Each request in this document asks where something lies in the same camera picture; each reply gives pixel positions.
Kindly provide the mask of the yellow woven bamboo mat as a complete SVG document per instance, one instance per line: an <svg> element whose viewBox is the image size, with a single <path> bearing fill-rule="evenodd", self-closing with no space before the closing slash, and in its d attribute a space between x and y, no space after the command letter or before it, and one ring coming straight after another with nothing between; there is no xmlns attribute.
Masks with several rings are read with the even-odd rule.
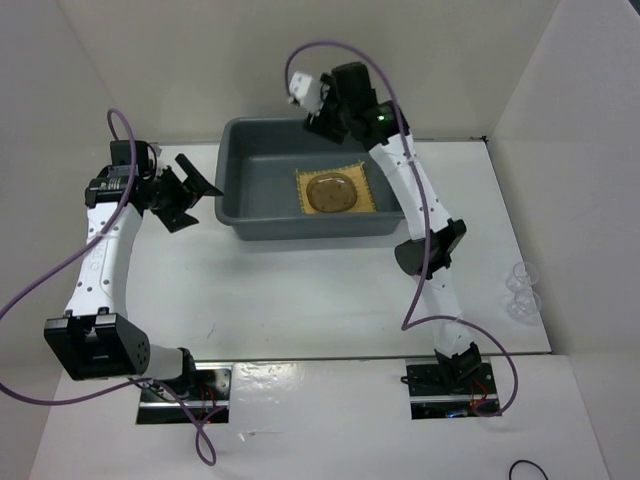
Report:
<svg viewBox="0 0 640 480"><path fill-rule="evenodd" d="M295 179L303 215L377 211L363 161L326 170L296 170Z"/></svg>

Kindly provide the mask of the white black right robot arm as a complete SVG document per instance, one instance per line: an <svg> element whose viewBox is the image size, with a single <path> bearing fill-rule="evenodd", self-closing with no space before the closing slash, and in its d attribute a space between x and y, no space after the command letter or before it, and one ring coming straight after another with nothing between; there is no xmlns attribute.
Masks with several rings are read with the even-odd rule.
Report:
<svg viewBox="0 0 640 480"><path fill-rule="evenodd" d="M481 365L479 348L459 318L449 272L467 227L442 206L418 159L396 95L380 102L362 62L340 65L319 78L300 71L286 73L285 81L290 103L307 114L307 131L335 143L353 138L386 177L410 235L396 246L394 256L399 267L417 281L401 328L436 324L439 384L450 393L463 391Z"/></svg>

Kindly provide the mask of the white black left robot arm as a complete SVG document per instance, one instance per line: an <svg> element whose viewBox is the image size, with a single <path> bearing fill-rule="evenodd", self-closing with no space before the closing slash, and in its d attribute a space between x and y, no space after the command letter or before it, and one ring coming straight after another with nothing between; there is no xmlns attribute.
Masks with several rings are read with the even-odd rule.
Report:
<svg viewBox="0 0 640 480"><path fill-rule="evenodd" d="M199 387L189 350L152 344L128 318L129 265L145 212L175 233L197 224L188 209L221 192L184 154L175 158L186 175L180 179L170 167L157 166L144 141L113 141L110 153L110 164L85 190L90 249L71 299L61 317L46 321L44 338L75 381L148 377L163 381L176 399L188 399Z"/></svg>

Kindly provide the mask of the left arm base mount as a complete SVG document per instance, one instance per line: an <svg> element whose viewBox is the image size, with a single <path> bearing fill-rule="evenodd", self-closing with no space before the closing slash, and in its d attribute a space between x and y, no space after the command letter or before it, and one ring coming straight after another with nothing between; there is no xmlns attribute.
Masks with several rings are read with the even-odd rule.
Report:
<svg viewBox="0 0 640 480"><path fill-rule="evenodd" d="M197 362L191 384L168 381L178 398L196 420L205 424L229 422L233 366L231 363ZM188 416L164 387L142 387L136 416L137 425L188 424Z"/></svg>

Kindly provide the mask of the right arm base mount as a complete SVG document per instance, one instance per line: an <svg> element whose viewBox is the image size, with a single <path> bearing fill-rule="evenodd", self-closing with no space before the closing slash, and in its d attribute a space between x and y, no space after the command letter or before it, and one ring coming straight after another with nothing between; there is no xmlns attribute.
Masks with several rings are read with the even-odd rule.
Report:
<svg viewBox="0 0 640 480"><path fill-rule="evenodd" d="M501 408L489 361L455 386L445 384L435 359L407 360L405 370L400 382L407 387L413 420L473 418Z"/></svg>

